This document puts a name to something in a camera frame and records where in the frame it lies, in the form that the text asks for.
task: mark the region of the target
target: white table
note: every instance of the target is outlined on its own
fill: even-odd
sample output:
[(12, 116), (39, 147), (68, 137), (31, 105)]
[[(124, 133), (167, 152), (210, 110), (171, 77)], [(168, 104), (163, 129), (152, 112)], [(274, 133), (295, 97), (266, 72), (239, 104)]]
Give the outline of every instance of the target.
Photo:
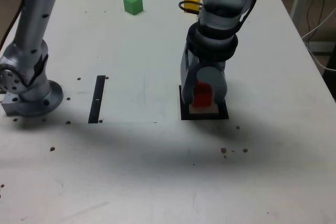
[(0, 223), (335, 223), (336, 105), (281, 0), (258, 0), (227, 62), (230, 119), (206, 122), (179, 115), (196, 16), (143, 1), (56, 1), (47, 76), (71, 100), (47, 122), (1, 110)]

